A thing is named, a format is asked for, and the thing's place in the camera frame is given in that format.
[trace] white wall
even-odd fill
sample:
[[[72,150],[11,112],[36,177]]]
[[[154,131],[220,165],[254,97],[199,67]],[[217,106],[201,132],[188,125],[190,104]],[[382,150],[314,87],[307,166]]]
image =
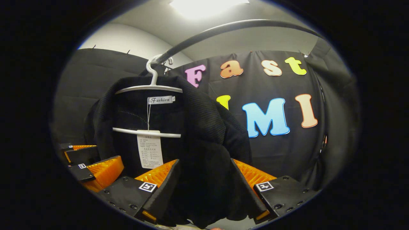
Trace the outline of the white wall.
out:
[[[135,27],[108,23],[91,35],[78,49],[94,47],[96,49],[114,50],[123,53],[150,59],[155,55],[163,54],[172,46],[158,37]],[[165,64],[175,68],[191,63],[192,60],[182,53],[173,56],[173,65]]]

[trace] ceiling light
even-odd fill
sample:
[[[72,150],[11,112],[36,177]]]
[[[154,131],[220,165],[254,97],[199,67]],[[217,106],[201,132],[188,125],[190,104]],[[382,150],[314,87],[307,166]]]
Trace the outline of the ceiling light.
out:
[[[188,19],[200,19],[220,14],[230,7],[249,4],[248,0],[173,0],[170,5]]]

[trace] foam letter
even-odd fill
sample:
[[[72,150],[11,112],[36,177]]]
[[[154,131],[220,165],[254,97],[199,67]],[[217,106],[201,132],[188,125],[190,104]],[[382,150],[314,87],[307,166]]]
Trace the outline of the foam letter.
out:
[[[229,95],[223,95],[218,98],[216,98],[216,101],[220,103],[222,106],[224,106],[227,110],[229,110],[229,100],[230,100]]]
[[[303,128],[311,128],[318,124],[318,120],[314,117],[314,112],[311,106],[311,95],[300,94],[295,97],[295,100],[300,103],[301,111],[303,113],[303,122],[301,126]]]
[[[268,132],[270,123],[273,122],[273,128],[270,131],[271,135],[284,135],[290,132],[290,128],[287,127],[285,122],[283,98],[275,98],[271,100],[267,107],[267,112],[263,111],[256,103],[249,103],[243,105],[242,109],[247,114],[247,131],[250,138],[258,136],[256,131],[256,125],[264,136]]]
[[[229,78],[231,76],[238,76],[243,73],[243,69],[240,67],[240,63],[238,61],[227,61],[220,66],[222,71],[220,72],[220,76],[222,78]]]
[[[193,67],[191,69],[187,69],[185,71],[186,73],[186,80],[192,84],[194,87],[199,87],[199,84],[196,83],[196,79],[197,81],[201,81],[202,80],[202,71],[206,70],[206,66],[205,65],[200,65],[200,66],[196,66]]]
[[[293,72],[298,75],[305,75],[307,73],[305,69],[300,68],[299,65],[301,65],[301,61],[295,60],[295,58],[293,57],[289,57],[287,60],[285,60],[285,63],[290,64],[290,67],[293,70]]]
[[[264,72],[269,76],[281,76],[283,73],[275,61],[264,60],[261,62]]]

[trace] yellow letter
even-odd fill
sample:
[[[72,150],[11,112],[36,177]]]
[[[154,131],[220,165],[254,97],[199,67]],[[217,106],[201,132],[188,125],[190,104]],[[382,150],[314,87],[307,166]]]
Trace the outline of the yellow letter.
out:
[[[220,76],[222,78],[229,78],[231,76],[238,76],[243,73],[243,69],[240,67],[240,63],[238,61],[227,61],[220,66],[222,71],[220,72]]]
[[[229,100],[230,100],[229,95],[223,95],[216,98],[216,101],[220,103],[222,106],[224,106],[227,110],[229,110]]]
[[[264,60],[261,65],[265,68],[264,72],[269,76],[281,76],[283,73],[275,61]]]
[[[295,100],[300,103],[301,112],[303,113],[303,122],[301,126],[303,128],[311,128],[318,124],[318,120],[314,117],[314,112],[311,106],[311,95],[300,94],[295,97]]]
[[[307,73],[305,69],[300,68],[299,65],[301,65],[301,61],[295,60],[295,58],[293,57],[289,57],[287,60],[285,60],[285,63],[290,64],[290,67],[293,70],[293,72],[298,75],[305,75]]]

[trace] hanger hook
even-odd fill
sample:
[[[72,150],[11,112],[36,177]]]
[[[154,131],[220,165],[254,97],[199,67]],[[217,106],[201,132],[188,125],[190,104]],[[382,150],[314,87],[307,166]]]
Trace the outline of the hanger hook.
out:
[[[156,85],[156,81],[157,81],[157,71],[154,70],[154,69],[152,69],[151,63],[152,63],[152,61],[154,61],[155,59],[157,59],[157,58],[160,57],[160,56],[162,56],[162,54],[158,54],[158,55],[154,56],[153,58],[149,59],[148,62],[146,63],[146,70],[147,70],[149,73],[152,74],[152,81],[151,81],[151,84],[150,84],[151,86],[155,86],[155,85]],[[172,57],[170,57],[170,58],[168,59],[168,61],[169,61],[169,65],[172,65],[172,64],[173,64],[173,58],[172,58]]]

